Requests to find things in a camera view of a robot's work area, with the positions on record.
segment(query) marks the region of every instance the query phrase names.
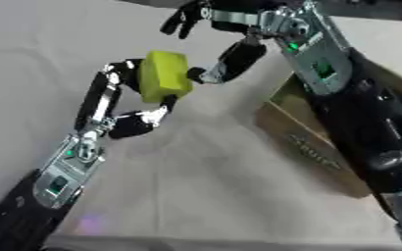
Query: yellow foam block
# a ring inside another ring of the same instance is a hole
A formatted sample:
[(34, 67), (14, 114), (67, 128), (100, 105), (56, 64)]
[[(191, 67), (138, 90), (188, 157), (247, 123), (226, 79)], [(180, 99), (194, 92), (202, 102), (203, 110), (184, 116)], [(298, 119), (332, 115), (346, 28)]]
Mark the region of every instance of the yellow foam block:
[(187, 59), (183, 54), (151, 51), (139, 71), (140, 93), (145, 103), (160, 103), (165, 96), (181, 98), (193, 86), (186, 77)]

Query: white fabric surface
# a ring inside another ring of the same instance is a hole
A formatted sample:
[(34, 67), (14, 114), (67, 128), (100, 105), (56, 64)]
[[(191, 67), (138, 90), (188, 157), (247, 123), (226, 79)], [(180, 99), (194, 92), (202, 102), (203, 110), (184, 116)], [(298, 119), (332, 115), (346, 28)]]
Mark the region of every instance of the white fabric surface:
[[(160, 49), (208, 67), (240, 38), (208, 24), (185, 41), (165, 36), (158, 29), (172, 12), (110, 0), (0, 0), (0, 198), (73, 129), (104, 64)], [(402, 23), (336, 22), (402, 75)], [(111, 143), (58, 233), (399, 247), (372, 198), (340, 194), (253, 126), (253, 112), (290, 72), (270, 50), (235, 82), (196, 86), (155, 132)], [(119, 106), (142, 107), (128, 91)]]

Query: robotic hand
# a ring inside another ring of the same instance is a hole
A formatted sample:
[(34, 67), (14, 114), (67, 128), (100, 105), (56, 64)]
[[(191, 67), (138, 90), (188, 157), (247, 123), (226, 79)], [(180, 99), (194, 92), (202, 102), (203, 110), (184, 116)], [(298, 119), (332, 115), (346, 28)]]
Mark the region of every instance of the robotic hand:
[(173, 110), (176, 96), (170, 95), (156, 110), (113, 115), (122, 85), (139, 92), (140, 63), (126, 60), (105, 66), (81, 105), (75, 133), (66, 137), (45, 166), (24, 177), (0, 202), (1, 251), (36, 251), (42, 247), (105, 161), (105, 135), (120, 139), (148, 133)]
[(291, 9), (271, 0), (195, 0), (168, 19), (162, 32), (179, 25), (185, 38), (200, 20), (219, 30), (241, 32), (210, 71), (191, 69), (198, 82), (222, 83), (248, 70), (273, 39), (302, 80), (307, 100), (331, 140), (396, 222), (402, 239), (402, 104), (367, 67), (318, 3)]

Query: cardboard box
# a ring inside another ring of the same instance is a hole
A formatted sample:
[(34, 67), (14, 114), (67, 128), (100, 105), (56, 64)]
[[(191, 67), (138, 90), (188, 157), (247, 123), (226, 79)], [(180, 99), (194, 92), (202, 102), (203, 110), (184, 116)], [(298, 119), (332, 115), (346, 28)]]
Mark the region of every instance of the cardboard box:
[[(402, 101), (402, 77), (373, 62), (365, 67), (377, 76), (377, 81), (390, 86)], [(362, 198), (371, 194), (366, 184), (351, 170), (327, 136), (307, 104), (301, 81), (292, 75), (278, 87), (257, 112), (256, 124), (286, 148), (305, 156), (310, 166), (319, 166), (345, 187), (346, 194)]]

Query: green led light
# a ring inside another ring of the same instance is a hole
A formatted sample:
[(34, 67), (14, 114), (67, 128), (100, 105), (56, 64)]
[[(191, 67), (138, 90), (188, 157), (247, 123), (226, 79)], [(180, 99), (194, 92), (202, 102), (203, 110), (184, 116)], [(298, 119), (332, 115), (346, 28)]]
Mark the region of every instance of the green led light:
[(299, 46), (296, 43), (289, 43), (289, 48), (297, 50), (299, 48)]

